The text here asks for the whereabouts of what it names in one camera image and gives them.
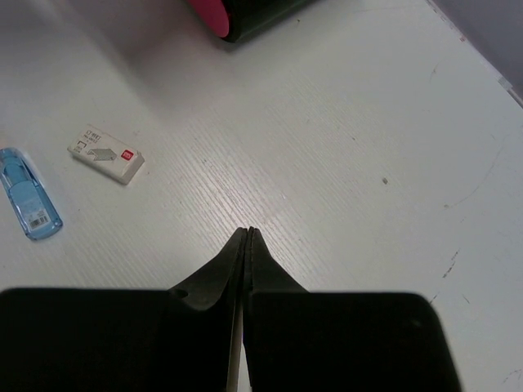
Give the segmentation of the white staples box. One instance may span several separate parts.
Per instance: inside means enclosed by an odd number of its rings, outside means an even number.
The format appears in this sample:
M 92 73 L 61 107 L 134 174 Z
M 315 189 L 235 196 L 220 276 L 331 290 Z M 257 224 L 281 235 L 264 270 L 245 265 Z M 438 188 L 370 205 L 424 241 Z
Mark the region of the white staples box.
M 73 158 L 127 185 L 144 164 L 140 151 L 88 124 L 68 146 Z

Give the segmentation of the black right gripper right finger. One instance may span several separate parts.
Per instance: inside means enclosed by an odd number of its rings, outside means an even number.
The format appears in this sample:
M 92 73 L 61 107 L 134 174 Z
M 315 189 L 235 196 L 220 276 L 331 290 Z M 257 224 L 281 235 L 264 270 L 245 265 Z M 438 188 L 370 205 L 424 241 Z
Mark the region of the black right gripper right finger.
M 424 297 L 309 292 L 254 228 L 244 267 L 244 347 L 253 390 L 459 390 L 440 320 Z

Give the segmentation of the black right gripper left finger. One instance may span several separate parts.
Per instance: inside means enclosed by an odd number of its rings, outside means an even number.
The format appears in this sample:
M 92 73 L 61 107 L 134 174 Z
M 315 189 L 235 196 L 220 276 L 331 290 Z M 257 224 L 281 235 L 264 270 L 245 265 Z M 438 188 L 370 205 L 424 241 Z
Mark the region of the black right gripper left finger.
M 228 390 L 247 238 L 169 289 L 3 291 L 2 390 Z

